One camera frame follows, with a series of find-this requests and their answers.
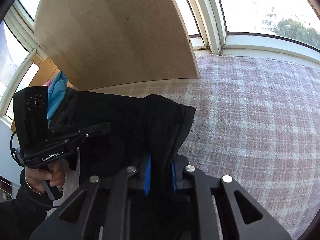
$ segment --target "hand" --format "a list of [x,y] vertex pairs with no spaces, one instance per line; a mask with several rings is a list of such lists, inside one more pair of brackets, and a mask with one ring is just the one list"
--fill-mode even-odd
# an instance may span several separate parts
[[50,180],[50,186],[62,187],[65,182],[65,172],[60,162],[55,162],[53,165],[53,172],[42,169],[31,169],[26,167],[26,180],[30,187],[38,193],[45,192],[42,186],[42,180]]

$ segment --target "blue fabric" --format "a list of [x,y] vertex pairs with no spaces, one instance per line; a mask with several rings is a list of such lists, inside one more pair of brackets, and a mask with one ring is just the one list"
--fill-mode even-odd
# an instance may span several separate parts
[[176,174],[176,166],[174,162],[171,163],[171,172],[172,172],[172,186],[173,186],[173,193],[176,194],[177,192],[177,174]]
[[60,71],[48,88],[48,125],[66,95],[67,83],[67,77]]
[[146,174],[144,176],[144,195],[149,194],[151,180],[151,154],[148,156],[148,162],[146,166]]

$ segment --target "plaid blanket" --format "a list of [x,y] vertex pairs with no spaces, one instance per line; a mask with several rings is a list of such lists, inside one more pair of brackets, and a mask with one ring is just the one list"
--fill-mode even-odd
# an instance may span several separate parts
[[94,90],[160,94],[194,106],[179,150],[212,176],[232,175],[291,234],[320,208],[320,76],[289,62],[197,57],[199,79],[133,83]]

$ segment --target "silver screw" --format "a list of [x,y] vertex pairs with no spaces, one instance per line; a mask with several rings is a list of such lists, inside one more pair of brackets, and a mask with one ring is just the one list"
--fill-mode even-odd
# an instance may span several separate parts
[[187,165],[187,166],[185,167],[185,169],[186,169],[186,171],[188,171],[188,172],[194,172],[194,171],[196,170],[196,167],[193,166],[193,165]]
[[98,177],[98,176],[93,175],[93,176],[90,177],[90,182],[96,183],[96,182],[98,182],[98,181],[99,181],[99,177]]
[[230,183],[230,182],[232,182],[232,177],[231,177],[230,175],[224,175],[224,176],[222,177],[222,180],[223,180],[224,182],[226,182],[226,183]]
[[133,172],[136,172],[137,171],[137,168],[135,166],[129,166],[127,168],[127,172],[129,173],[133,173]]

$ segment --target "tree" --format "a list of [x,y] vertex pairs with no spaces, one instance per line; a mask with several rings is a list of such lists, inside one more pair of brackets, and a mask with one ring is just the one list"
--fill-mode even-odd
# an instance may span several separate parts
[[301,22],[292,19],[281,20],[276,28],[276,34],[320,49],[320,33],[314,28],[305,28]]

